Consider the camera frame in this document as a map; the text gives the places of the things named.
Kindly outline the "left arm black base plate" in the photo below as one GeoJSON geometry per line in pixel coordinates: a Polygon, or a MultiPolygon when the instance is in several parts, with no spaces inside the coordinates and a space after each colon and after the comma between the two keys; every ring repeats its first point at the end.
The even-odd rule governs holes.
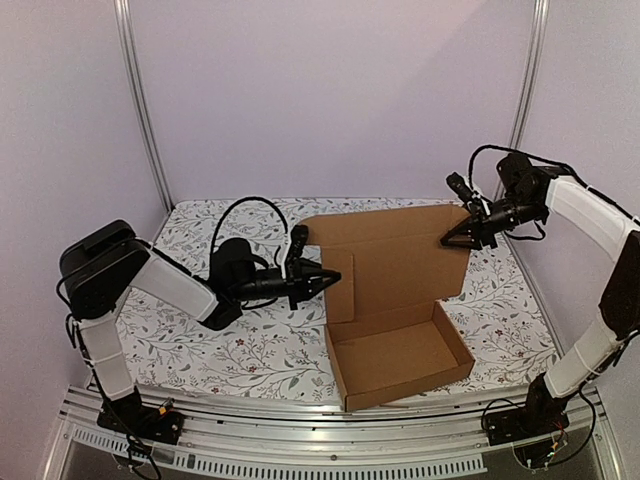
{"type": "Polygon", "coordinates": [[[104,429],[169,445],[178,443],[184,422],[185,416],[173,409],[161,413],[159,407],[124,400],[104,402],[97,419],[97,424],[104,429]]]}

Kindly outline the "brown cardboard box sheet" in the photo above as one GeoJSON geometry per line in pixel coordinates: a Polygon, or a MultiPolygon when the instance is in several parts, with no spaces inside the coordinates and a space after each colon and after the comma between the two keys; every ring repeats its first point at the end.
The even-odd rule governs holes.
{"type": "Polygon", "coordinates": [[[466,379],[475,364],[442,302],[463,288],[470,252],[440,240],[467,218],[456,205],[303,220],[324,268],[326,346],[342,408],[380,406],[466,379]]]}

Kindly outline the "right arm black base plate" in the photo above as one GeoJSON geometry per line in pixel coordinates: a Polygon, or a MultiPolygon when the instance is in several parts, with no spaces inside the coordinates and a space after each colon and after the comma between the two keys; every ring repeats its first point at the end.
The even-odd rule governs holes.
{"type": "Polygon", "coordinates": [[[481,427],[491,446],[527,440],[569,426],[565,413],[543,419],[529,418],[524,408],[493,411],[482,416],[481,427]]]}

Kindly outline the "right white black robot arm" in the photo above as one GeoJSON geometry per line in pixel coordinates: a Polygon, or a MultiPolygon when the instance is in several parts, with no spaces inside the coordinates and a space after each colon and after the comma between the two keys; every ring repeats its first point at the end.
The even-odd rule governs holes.
{"type": "Polygon", "coordinates": [[[639,219],[569,163],[503,146],[489,148],[504,155],[496,164],[503,195],[490,200],[475,186],[475,161],[486,149],[480,146],[465,175],[452,172],[446,178],[468,215],[441,237],[443,247],[481,251],[496,248],[499,237],[509,243],[532,241],[514,229],[528,223],[541,229],[556,215],[586,235],[609,263],[588,328],[529,385],[516,422],[524,435],[537,436],[581,387],[616,367],[639,336],[639,219]]]}

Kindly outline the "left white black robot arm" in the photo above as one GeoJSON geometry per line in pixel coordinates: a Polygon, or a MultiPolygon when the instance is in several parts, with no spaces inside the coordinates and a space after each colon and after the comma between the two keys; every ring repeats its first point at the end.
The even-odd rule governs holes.
{"type": "Polygon", "coordinates": [[[309,229],[297,225],[285,257],[272,267],[243,238],[231,238],[212,251],[207,278],[190,272],[131,226],[116,220],[67,248],[59,260],[55,290],[72,321],[72,343],[81,350],[111,419],[128,434],[148,426],[148,412],[127,367],[116,320],[133,289],[140,290],[221,331],[248,308],[280,298],[291,309],[313,299],[341,279],[339,272],[303,257],[309,229]]]}

